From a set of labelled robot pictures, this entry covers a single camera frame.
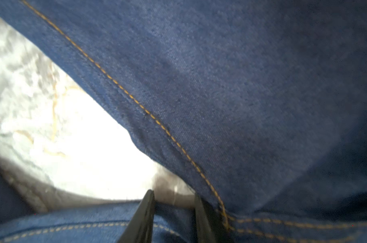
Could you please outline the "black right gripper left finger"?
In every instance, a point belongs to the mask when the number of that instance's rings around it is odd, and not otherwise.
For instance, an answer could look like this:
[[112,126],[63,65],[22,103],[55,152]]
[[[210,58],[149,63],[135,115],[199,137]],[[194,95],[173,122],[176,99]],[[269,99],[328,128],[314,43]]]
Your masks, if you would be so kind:
[[154,214],[155,195],[148,190],[117,243],[151,243]]

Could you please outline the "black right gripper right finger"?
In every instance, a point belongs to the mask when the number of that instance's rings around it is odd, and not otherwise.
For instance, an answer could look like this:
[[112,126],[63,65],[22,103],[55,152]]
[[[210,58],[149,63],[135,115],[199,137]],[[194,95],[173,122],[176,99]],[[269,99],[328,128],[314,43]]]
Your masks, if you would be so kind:
[[198,194],[195,195],[195,215],[198,243],[232,243],[212,205]]

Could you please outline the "blue denim trousers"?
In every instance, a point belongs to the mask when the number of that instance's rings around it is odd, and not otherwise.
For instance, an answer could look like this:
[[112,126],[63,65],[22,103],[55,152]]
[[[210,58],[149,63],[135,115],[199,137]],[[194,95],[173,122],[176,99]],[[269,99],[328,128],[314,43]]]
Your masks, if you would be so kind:
[[367,1],[0,1],[236,243],[367,243]]

